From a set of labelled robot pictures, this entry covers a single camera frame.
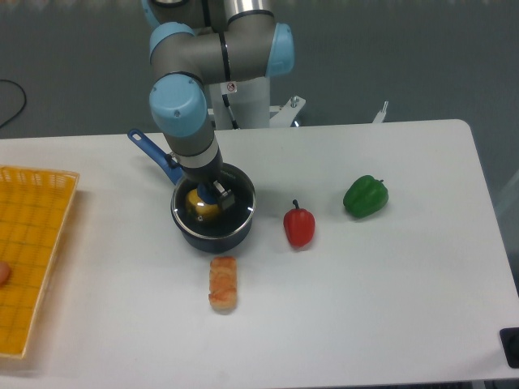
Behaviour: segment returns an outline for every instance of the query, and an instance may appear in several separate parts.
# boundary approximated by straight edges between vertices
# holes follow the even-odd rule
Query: bread roll
[[[215,310],[232,310],[236,307],[238,280],[236,259],[216,257],[209,272],[209,302]]]

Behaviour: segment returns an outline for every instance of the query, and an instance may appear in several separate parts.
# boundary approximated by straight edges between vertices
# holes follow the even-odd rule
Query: black cable
[[[223,32],[218,34],[220,37],[221,57],[224,60],[224,73],[225,80],[230,81],[230,65],[229,65],[229,53],[227,52],[227,44],[225,43],[225,35]]]
[[[7,124],[9,124],[11,121],[15,120],[25,109],[25,105],[27,105],[27,94],[25,94],[24,88],[19,83],[16,83],[15,81],[12,81],[10,79],[0,79],[0,83],[11,83],[11,84],[15,85],[17,88],[19,88],[19,90],[22,91],[22,93],[24,94],[24,103],[13,116],[8,118],[4,123],[0,124],[0,128],[2,128],[4,126],[6,126]]]
[[[208,0],[202,0],[202,11],[204,12],[205,27],[211,27],[211,12],[209,11]]]
[[[230,119],[230,122],[233,124],[233,128],[235,130],[239,130],[240,126],[238,125],[238,122],[236,122],[236,119],[234,118],[233,110],[230,108],[229,97],[227,97],[227,95],[221,95],[221,98],[223,99],[224,105],[227,108],[227,113],[229,114],[229,119]]]

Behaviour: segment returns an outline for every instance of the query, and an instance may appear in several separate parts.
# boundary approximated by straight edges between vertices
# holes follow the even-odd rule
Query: green bell pepper
[[[355,181],[342,200],[346,211],[360,219],[382,209],[389,200],[383,181],[372,176],[362,176]]]

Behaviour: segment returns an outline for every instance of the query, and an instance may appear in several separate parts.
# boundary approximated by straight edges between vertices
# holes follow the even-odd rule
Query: blue pan handle
[[[152,160],[154,160],[164,173],[169,177],[171,182],[177,185],[178,180],[182,176],[182,169],[177,165],[171,156],[162,151],[150,138],[148,138],[141,130],[134,128],[128,132],[128,138],[145,152]]]

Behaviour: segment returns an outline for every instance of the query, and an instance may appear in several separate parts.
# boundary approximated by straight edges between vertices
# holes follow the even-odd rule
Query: yellow object in pot
[[[186,196],[186,209],[198,221],[212,221],[215,220],[221,213],[218,204],[205,203],[194,189]]]

